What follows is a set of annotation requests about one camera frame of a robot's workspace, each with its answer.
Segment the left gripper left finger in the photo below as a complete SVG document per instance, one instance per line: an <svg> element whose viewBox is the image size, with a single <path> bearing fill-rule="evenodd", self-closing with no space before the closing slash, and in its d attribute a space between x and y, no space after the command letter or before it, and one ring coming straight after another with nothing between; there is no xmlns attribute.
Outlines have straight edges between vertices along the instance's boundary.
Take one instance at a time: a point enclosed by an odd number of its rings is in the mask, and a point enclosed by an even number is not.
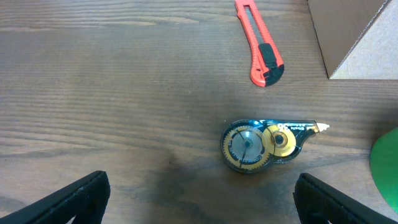
<svg viewBox="0 0 398 224"><path fill-rule="evenodd" d="M1 223L101 223L111 193L97 170L39 201L1 218Z"/></svg>

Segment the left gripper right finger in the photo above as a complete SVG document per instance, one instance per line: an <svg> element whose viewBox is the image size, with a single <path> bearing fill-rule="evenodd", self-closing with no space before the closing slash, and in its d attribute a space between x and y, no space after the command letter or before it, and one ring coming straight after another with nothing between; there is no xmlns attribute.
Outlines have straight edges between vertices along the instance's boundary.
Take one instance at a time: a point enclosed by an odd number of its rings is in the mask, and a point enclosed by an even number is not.
<svg viewBox="0 0 398 224"><path fill-rule="evenodd" d="M308 173L301 173L293 192L301 223L397 224Z"/></svg>

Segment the green tape roll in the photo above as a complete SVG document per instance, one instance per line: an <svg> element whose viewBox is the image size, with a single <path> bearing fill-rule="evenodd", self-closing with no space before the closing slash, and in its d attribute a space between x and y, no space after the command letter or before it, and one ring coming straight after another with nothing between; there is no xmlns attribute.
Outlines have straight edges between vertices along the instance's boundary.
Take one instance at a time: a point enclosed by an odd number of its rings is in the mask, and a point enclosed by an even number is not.
<svg viewBox="0 0 398 224"><path fill-rule="evenodd" d="M374 143L369 162L378 191L397 213L397 128Z"/></svg>

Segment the orange utility knife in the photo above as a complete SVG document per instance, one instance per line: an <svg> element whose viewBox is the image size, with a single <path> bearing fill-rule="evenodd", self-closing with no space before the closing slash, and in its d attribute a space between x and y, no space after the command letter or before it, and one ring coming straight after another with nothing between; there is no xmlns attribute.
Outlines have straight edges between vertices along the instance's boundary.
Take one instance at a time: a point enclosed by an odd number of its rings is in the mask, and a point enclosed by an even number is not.
<svg viewBox="0 0 398 224"><path fill-rule="evenodd" d="M284 72L284 61L256 3L254 0L235 0L235 7L251 49L251 81L260 87L277 83Z"/></svg>

